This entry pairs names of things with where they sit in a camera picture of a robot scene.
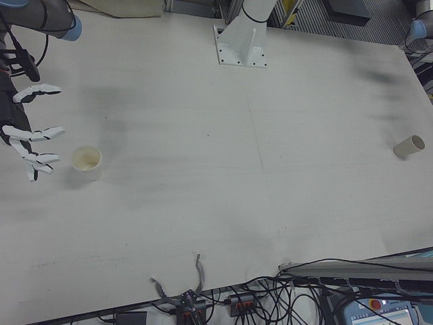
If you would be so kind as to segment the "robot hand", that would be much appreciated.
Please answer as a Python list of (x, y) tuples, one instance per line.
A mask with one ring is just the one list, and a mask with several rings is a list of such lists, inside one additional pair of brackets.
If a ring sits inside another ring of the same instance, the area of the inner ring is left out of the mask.
[(20, 155), (31, 182), (38, 179), (39, 173), (53, 173), (51, 163), (60, 160), (57, 154), (35, 152), (31, 143), (51, 140), (64, 134), (65, 130), (63, 127), (50, 127), (33, 131), (24, 105), (32, 102), (38, 95), (55, 95), (61, 92), (60, 87), (47, 83), (17, 91), (11, 76), (1, 73), (1, 139)]

